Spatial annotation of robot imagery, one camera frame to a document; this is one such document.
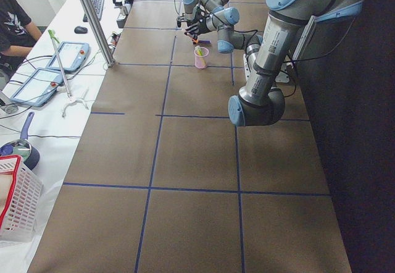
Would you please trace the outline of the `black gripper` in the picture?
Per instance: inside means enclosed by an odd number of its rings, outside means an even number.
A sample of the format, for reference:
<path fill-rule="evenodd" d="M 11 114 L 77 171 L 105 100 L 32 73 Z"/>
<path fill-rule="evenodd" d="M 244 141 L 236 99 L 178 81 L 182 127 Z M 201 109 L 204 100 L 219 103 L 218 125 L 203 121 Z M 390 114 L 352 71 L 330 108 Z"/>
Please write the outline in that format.
<path fill-rule="evenodd" d="M 202 35 L 211 32 L 208 26 L 209 18 L 198 19 L 194 24 L 184 29 L 184 34 L 191 38 L 193 44 L 198 44 L 199 39 L 197 35 Z"/>
<path fill-rule="evenodd" d="M 185 12 L 185 20 L 187 22 L 197 22 L 198 16 L 196 11 L 192 11 L 191 13 Z"/>

